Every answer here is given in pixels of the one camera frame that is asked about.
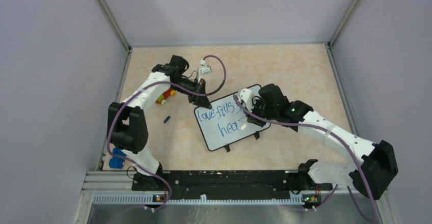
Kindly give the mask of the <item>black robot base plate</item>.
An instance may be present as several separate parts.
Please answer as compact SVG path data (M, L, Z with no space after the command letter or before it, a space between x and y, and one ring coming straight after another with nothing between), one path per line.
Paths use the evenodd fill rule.
M168 190L172 193L207 191L239 187L261 188L270 191L299 193L305 190L329 190L332 184L316 184L304 172L290 170L236 171L158 171L155 176L136 174L133 190Z

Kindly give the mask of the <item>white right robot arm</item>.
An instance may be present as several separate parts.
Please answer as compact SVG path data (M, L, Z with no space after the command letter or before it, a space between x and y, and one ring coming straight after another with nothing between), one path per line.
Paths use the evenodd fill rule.
M300 100L289 101L273 83L257 92L242 89L238 95L249 123L260 127L273 123L291 128L315 138L347 160L347 163L310 160L299 175L299 184L304 189L313 189L322 183L340 184L379 200L398 174L394 148L389 142L375 143L344 130L310 105Z

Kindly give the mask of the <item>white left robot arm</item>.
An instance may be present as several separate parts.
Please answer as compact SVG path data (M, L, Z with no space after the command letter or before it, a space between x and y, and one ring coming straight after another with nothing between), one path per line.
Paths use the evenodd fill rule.
M186 78L183 74L187 68L188 62L183 57L173 55L169 63L156 65L132 95L109 106L107 143L122 150L125 160L145 175L144 184L151 190L161 188L164 180L157 172L159 161L146 146L149 138L146 113L168 89L186 94L189 103L195 106L212 108L205 93L205 81Z

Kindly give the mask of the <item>black framed whiteboard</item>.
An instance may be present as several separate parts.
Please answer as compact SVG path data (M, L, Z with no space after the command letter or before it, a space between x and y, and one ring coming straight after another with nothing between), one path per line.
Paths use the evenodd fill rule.
M259 138L259 132L271 126L269 123L259 127L252 123L239 122L247 121L247 117L235 103L232 93L212 101L211 105L212 109L194 109L196 121L209 151L225 148L249 136Z

